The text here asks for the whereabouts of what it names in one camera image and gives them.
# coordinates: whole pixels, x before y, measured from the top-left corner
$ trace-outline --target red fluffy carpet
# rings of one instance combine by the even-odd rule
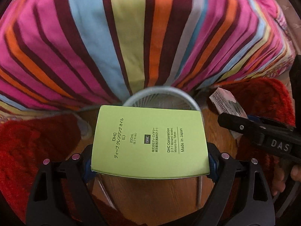
[[[232,92],[247,114],[290,125],[295,123],[289,94],[278,80],[256,78],[222,88]],[[0,190],[22,221],[25,221],[27,200],[38,167],[45,158],[61,161],[70,154],[80,140],[76,123],[73,115],[65,115],[42,120],[9,121],[0,125]],[[250,160],[252,157],[258,159],[271,184],[273,157],[254,148],[242,137],[237,159]],[[94,200],[109,225],[137,225],[103,202]]]

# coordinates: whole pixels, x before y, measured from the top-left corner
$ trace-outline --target metal pin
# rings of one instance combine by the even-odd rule
[[[257,161],[255,158],[252,158],[252,159],[251,159],[251,162],[252,162],[253,164],[258,164],[258,161]]]
[[[222,158],[228,160],[230,158],[230,155],[228,153],[222,153]]]
[[[72,160],[78,160],[80,158],[80,154],[73,154],[72,155]]]
[[[44,164],[44,165],[47,165],[49,162],[50,162],[50,160],[47,158],[47,159],[45,159],[45,160],[43,161],[43,164]]]

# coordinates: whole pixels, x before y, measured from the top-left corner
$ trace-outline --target striped blanket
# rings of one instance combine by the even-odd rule
[[[13,0],[0,54],[2,120],[274,77],[295,57],[275,0]]]

